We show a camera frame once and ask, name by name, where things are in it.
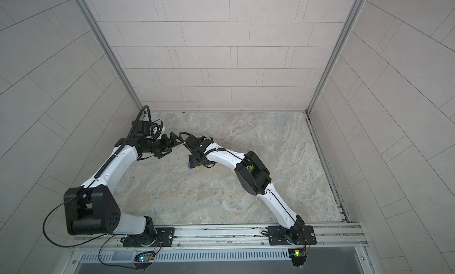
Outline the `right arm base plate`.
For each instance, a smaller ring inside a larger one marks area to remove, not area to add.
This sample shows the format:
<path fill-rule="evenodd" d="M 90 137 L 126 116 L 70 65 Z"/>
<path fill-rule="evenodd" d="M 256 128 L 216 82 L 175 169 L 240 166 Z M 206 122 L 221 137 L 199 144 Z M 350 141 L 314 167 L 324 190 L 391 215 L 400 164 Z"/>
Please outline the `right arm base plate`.
<path fill-rule="evenodd" d="M 301 227 L 297 230 L 297 238 L 291 238 L 291 231 L 279 225 L 268 226 L 263 235 L 268 237 L 271 246 L 293 246 L 293 245 L 316 245 L 316 235 L 311 225 Z"/>

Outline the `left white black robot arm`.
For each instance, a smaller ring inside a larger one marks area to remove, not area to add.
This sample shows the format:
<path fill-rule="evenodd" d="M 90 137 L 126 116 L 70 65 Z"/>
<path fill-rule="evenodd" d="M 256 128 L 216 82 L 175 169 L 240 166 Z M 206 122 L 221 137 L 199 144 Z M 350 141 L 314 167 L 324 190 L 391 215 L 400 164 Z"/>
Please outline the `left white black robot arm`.
<path fill-rule="evenodd" d="M 70 235 L 122 235 L 124 247 L 161 245 L 151 217 L 130 215 L 117 204 L 113 192 L 129 166 L 145 153 L 160 159 L 182 143 L 174 133 L 158 139 L 120 139 L 107 161 L 79 187 L 64 194 L 66 228 Z"/>

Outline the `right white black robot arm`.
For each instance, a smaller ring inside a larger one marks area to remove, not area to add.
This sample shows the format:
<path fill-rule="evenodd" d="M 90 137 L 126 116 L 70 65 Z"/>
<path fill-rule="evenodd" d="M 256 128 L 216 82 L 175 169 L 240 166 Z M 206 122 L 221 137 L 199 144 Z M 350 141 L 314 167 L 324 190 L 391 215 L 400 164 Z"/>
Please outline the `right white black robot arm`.
<path fill-rule="evenodd" d="M 191 153 L 189 167 L 219 163 L 232 169 L 241 186 L 251 195 L 258 196 L 275 215 L 280 227 L 284 228 L 284 238 L 288 243 L 308 243 L 304 234 L 305 222 L 279 195 L 269 170 L 253 151 L 237 153 L 208 138 L 196 144 L 187 140 L 184 146 Z"/>

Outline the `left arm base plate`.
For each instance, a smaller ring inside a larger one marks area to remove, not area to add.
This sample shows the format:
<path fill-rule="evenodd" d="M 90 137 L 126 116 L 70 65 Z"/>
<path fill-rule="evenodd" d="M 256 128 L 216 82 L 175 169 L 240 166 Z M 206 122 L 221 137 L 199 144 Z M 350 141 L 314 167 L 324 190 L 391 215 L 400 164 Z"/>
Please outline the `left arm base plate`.
<path fill-rule="evenodd" d="M 123 247 L 170 247 L 174 239 L 175 228 L 156 228 L 155 235 L 127 235 L 120 239 Z"/>

